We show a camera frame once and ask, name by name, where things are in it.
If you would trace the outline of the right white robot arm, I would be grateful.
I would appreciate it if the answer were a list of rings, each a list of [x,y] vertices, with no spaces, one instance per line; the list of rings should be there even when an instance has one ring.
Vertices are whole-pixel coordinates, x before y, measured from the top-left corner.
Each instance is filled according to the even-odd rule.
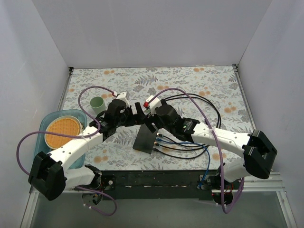
[[[232,152],[239,159],[225,163],[215,176],[215,184],[225,189],[232,182],[246,176],[268,179],[274,164],[277,150],[260,130],[252,133],[236,133],[219,128],[210,129],[196,119],[184,118],[168,104],[157,107],[145,118],[146,124],[154,124],[165,129],[175,138],[197,144],[219,145],[221,149]]]

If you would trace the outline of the black network switch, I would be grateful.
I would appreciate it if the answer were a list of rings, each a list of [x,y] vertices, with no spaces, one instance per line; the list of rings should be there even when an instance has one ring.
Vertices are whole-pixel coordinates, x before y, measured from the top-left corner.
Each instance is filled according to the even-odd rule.
[[[141,125],[133,144],[134,150],[144,152],[146,154],[152,153],[158,133],[158,128],[154,124],[152,125],[152,128],[154,129],[153,133],[145,124]]]

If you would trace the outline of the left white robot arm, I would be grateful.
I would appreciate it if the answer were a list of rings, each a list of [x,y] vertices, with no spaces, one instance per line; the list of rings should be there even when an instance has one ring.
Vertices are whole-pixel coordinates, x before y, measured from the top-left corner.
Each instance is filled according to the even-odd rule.
[[[107,110],[98,114],[77,138],[48,154],[38,153],[33,161],[29,183],[48,200],[54,200],[65,189],[86,187],[96,190],[101,185],[101,171],[92,166],[70,169],[88,150],[115,134],[118,127],[143,124],[146,117],[139,102],[136,113],[120,99],[114,99]]]

